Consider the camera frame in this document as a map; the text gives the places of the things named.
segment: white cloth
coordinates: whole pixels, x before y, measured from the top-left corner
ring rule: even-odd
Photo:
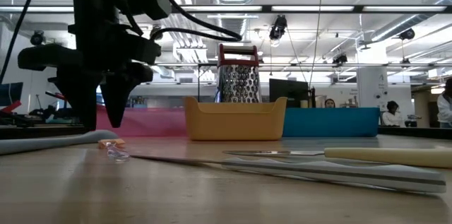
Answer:
[[[383,118],[383,123],[386,126],[405,127],[405,122],[403,121],[402,115],[399,112],[395,112],[395,114],[384,112],[383,115],[381,115],[381,118]]]
[[[441,94],[436,101],[438,105],[438,122],[452,123],[452,103]]]

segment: knife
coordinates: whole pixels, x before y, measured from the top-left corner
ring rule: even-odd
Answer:
[[[185,165],[210,163],[221,165],[228,170],[257,172],[266,175],[304,177],[324,182],[367,184],[401,191],[446,192],[446,178],[444,174],[433,170],[423,170],[418,167],[404,165],[353,167],[330,163],[328,161],[286,163],[271,159],[243,160],[240,158],[228,158],[225,160],[199,160],[135,154],[131,154],[131,156]]]
[[[452,148],[325,148],[324,151],[223,151],[223,153],[273,158],[325,155],[327,158],[365,160],[421,167],[452,168]]]

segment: pillar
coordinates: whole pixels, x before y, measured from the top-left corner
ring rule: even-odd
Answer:
[[[415,114],[420,116],[421,119],[417,120],[418,128],[429,128],[430,127],[430,116],[429,116],[429,101],[430,92],[423,91],[414,94],[415,99]]]
[[[359,64],[386,64],[386,47],[381,43],[357,51]],[[388,73],[385,66],[370,66],[357,69],[358,100],[360,107],[379,107],[386,111],[388,102]]]

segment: black cable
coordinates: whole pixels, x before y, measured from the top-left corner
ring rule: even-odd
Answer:
[[[196,17],[190,15],[189,13],[187,13],[181,6],[179,6],[179,4],[177,4],[177,2],[175,0],[169,0],[169,2],[171,3],[171,5],[173,7],[175,7],[178,12],[180,12],[180,14],[182,14],[183,16],[185,16],[187,19],[189,19],[190,21],[199,24],[203,27],[206,27],[207,29],[211,29],[214,31],[217,31],[219,33],[223,33],[226,35],[229,35],[230,37],[220,37],[220,36],[215,36],[215,35],[211,35],[208,33],[202,33],[199,32],[197,30],[187,30],[187,29],[182,29],[182,28],[165,28],[165,29],[161,29],[156,31],[152,36],[150,36],[151,40],[154,40],[158,35],[163,34],[165,32],[178,32],[178,33],[189,33],[189,34],[193,34],[193,35],[198,35],[201,37],[208,37],[210,39],[213,40],[219,40],[219,41],[226,41],[226,42],[239,42],[242,41],[242,36],[240,34],[237,34],[231,30],[227,30],[215,25],[211,25],[210,23],[206,23],[202,20],[197,19]]]
[[[22,13],[20,13],[19,20],[16,23],[16,27],[14,28],[13,37],[9,42],[8,51],[6,53],[5,62],[3,64],[3,69],[0,73],[0,84],[3,83],[3,79],[5,78],[6,69],[8,68],[9,59],[11,58],[11,54],[13,53],[14,43],[16,42],[16,38],[19,35],[20,26],[22,25],[23,19],[27,13],[28,7],[30,6],[31,0],[27,0],[25,5],[23,6]]]
[[[208,37],[210,39],[219,40],[219,41],[233,41],[233,42],[240,41],[240,40],[236,40],[236,39],[232,40],[231,37],[220,37],[220,36],[215,36],[215,35],[211,35],[208,33],[202,33],[197,30],[190,30],[190,29],[183,29],[183,28],[163,28],[161,30],[156,31],[150,38],[151,38],[151,40],[154,40],[159,34],[163,34],[163,33],[167,33],[167,32],[188,33],[188,34],[198,35],[201,37]]]

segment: clear plastic object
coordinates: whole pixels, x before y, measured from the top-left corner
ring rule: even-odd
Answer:
[[[107,142],[105,146],[107,147],[107,155],[112,160],[117,162],[124,162],[129,160],[130,155],[126,151],[114,146],[113,143]]]

